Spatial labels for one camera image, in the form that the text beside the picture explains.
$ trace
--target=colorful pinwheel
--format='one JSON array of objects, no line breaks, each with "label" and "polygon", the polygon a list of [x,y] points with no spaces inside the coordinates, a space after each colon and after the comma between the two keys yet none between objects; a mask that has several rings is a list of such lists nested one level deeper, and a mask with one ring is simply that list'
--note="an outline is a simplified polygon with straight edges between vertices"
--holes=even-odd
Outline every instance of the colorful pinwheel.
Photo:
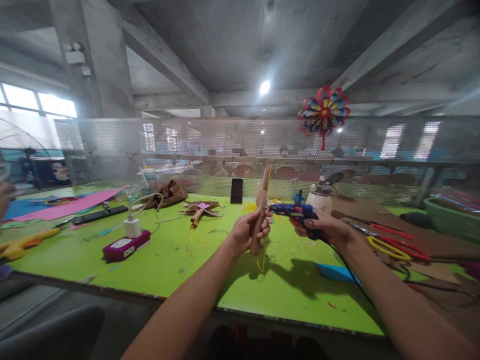
[{"label": "colorful pinwheel", "polygon": [[318,90],[316,99],[308,97],[303,101],[305,109],[298,113],[298,118],[302,120],[300,130],[307,136],[318,132],[322,137],[322,151],[325,150],[325,137],[329,136],[334,128],[345,125],[344,118],[350,115],[350,109],[344,107],[348,101],[348,97],[342,97],[342,88],[337,87],[331,91],[330,86]]}]

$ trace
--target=perforated metal screen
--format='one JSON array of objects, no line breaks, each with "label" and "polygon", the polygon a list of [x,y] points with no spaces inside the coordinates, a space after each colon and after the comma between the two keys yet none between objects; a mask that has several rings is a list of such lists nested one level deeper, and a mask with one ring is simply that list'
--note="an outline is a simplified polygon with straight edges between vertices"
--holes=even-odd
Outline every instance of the perforated metal screen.
[{"label": "perforated metal screen", "polygon": [[240,177],[244,196],[253,196],[274,163],[271,196],[290,198],[320,175],[344,172],[345,195],[412,204],[443,181],[443,168],[462,172],[461,180],[480,163],[478,118],[352,117],[326,138],[326,151],[292,118],[55,122],[74,184],[131,181],[139,166],[151,165],[159,181],[177,179],[189,192],[226,196],[230,178]]}]

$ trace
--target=concrete ceiling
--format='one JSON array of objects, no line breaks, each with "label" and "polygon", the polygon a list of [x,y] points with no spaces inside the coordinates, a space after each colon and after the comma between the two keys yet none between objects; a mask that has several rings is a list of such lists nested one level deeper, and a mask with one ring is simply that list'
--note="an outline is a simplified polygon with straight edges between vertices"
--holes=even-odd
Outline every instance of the concrete ceiling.
[{"label": "concrete ceiling", "polygon": [[[210,104],[230,116],[295,116],[325,85],[346,90],[352,115],[455,115],[463,99],[480,113],[470,0],[108,1],[124,34],[147,40],[126,53],[135,106],[151,114],[197,116]],[[0,0],[0,81],[10,67],[68,92],[48,0]]]},{"label": "concrete ceiling", "polygon": [[180,0],[137,8],[209,92],[223,93],[256,90],[264,79],[273,89],[331,84],[410,2]]}]

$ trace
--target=plastic basket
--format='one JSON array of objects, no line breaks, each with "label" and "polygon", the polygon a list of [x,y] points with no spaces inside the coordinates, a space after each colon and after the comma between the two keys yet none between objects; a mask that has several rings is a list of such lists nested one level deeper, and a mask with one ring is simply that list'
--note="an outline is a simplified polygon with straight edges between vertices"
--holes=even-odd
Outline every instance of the plastic basket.
[{"label": "plastic basket", "polygon": [[436,231],[480,245],[480,217],[437,205],[431,198],[423,203]]}]

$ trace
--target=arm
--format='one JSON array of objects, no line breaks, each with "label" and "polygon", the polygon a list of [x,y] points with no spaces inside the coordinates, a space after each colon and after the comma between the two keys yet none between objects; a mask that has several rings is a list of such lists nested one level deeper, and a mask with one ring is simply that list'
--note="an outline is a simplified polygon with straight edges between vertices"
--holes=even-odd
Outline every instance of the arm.
[{"label": "arm", "polygon": [[[189,279],[160,306],[122,359],[182,359],[209,317],[230,269],[250,248],[260,210],[240,217],[225,241]],[[259,238],[270,232],[264,220]]]},{"label": "arm", "polygon": [[[376,306],[397,350],[405,359],[478,359],[478,350],[429,304],[393,274],[367,243],[343,221],[322,212],[306,220],[321,229],[342,254]],[[303,227],[292,222],[300,236]]]},{"label": "arm", "polygon": [[9,208],[9,194],[15,190],[15,187],[8,182],[0,182],[0,222],[4,219]]}]

